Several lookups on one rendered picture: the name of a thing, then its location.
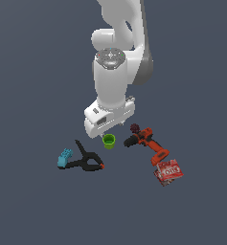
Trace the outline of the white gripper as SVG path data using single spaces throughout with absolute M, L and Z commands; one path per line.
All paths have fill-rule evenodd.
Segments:
M 129 96 L 125 105 L 117 109 L 105 109 L 95 100 L 84 110 L 84 127 L 87 135 L 93 139 L 103 136 L 104 133 L 115 125 L 123 125 L 134 114 L 135 98 Z

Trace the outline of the green cup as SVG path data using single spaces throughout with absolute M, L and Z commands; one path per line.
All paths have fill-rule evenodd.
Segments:
M 102 142 L 106 149 L 112 149 L 115 146 L 116 138 L 112 134 L 105 134 L 102 138 Z

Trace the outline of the black spring clamp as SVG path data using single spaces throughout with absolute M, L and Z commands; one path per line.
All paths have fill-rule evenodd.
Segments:
M 71 167 L 81 167 L 84 171 L 96 171 L 104 169 L 104 163 L 99 155 L 95 152 L 87 152 L 79 140 L 76 140 L 76 144 L 82 155 L 80 160 L 67 163 L 65 167 L 58 167 L 59 169 L 66 169 Z

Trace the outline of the orange black power drill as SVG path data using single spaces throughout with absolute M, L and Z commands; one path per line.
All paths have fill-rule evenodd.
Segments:
M 124 146 L 130 147 L 132 145 L 148 146 L 154 150 L 156 154 L 151 158 L 151 163 L 153 166 L 156 166 L 170 154 L 167 149 L 164 149 L 152 139 L 152 129 L 149 127 L 134 133 L 124 141 Z

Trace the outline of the blue toy brick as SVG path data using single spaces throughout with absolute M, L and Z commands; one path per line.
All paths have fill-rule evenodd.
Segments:
M 68 159 L 73 155 L 73 150 L 65 148 L 63 152 L 58 156 L 57 166 L 65 167 L 68 163 Z

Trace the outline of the red gelatin box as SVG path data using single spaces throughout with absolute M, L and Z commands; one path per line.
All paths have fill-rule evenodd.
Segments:
M 158 163 L 157 169 L 154 171 L 154 175 L 160 184 L 165 187 L 175 179 L 181 178 L 183 176 L 183 172 L 176 160 L 170 160 Z

